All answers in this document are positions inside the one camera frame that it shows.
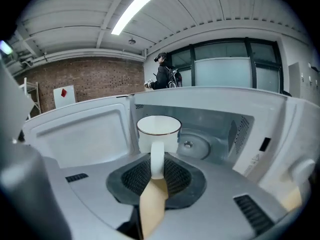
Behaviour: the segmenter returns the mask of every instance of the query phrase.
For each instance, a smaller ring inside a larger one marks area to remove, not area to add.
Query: person
[[[150,79],[144,83],[144,86],[153,90],[168,88],[170,73],[174,67],[167,61],[167,54],[165,52],[159,53],[158,56],[154,58],[154,61],[159,63],[158,73],[155,76],[156,81],[154,82]]]

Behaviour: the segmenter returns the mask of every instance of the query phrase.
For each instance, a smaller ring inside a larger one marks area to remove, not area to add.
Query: mug
[[[178,150],[181,122],[171,116],[151,115],[140,119],[138,143],[141,153],[151,153],[151,178],[164,178],[165,152],[176,153]]]

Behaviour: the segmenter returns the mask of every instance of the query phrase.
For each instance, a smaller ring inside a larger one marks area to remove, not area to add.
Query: mug rim
[[[180,127],[179,127],[177,130],[172,131],[172,132],[169,132],[169,133],[149,133],[149,132],[145,132],[145,131],[141,130],[141,129],[138,127],[138,123],[139,123],[139,121],[140,121],[141,119],[144,119],[144,118],[147,118],[147,117],[154,117],[154,116],[162,116],[162,117],[173,118],[173,119],[175,119],[175,120],[178,120],[179,123],[180,123]],[[136,128],[138,129],[138,131],[140,131],[140,132],[142,132],[142,133],[144,133],[144,134],[147,134],[147,135],[153,135],[153,136],[169,135],[169,134],[174,134],[174,133],[180,131],[180,129],[182,128],[182,122],[181,122],[179,119],[177,119],[177,118],[175,118],[175,117],[173,117],[173,116],[169,116],[169,115],[154,114],[154,115],[148,115],[148,116],[143,117],[143,118],[141,118],[141,119],[139,119],[139,121],[136,122]]]

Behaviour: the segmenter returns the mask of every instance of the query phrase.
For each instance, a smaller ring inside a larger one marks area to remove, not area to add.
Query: ceiling
[[[306,33],[282,0],[151,0],[120,35],[112,35],[113,27],[132,1],[33,0],[8,41],[16,53],[15,60],[21,62],[29,56],[31,64],[43,54],[75,49],[111,49],[143,55],[144,49],[187,29],[228,20],[263,21]],[[129,44],[130,39],[136,43]]]

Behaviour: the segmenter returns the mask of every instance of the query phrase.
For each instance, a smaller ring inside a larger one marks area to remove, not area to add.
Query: black window frame
[[[252,88],[257,89],[257,67],[259,67],[262,69],[270,69],[270,70],[278,71],[279,72],[279,93],[286,94],[286,92],[284,91],[284,71],[283,71],[281,54],[280,54],[280,50],[279,50],[279,46],[278,46],[277,41],[269,41],[269,40],[249,38],[249,37],[223,38],[223,39],[208,40],[208,41],[204,41],[204,42],[190,44],[190,45],[182,47],[180,49],[171,51],[168,53],[168,60],[169,60],[169,62],[172,62],[172,55],[180,53],[180,52],[184,52],[186,50],[190,50],[190,56],[191,56],[190,64],[179,65],[177,67],[177,69],[179,69],[179,71],[181,71],[181,72],[186,71],[186,70],[191,70],[191,85],[196,86],[195,48],[206,46],[206,45],[211,45],[211,44],[235,43],[235,42],[242,42],[245,44],[246,53],[247,53],[247,56],[250,58],[250,63],[251,63]],[[251,46],[252,43],[272,46],[272,49],[274,52],[274,57],[275,57],[275,62],[270,62],[270,61],[265,61],[262,59],[254,58],[254,54],[253,54],[252,46]]]

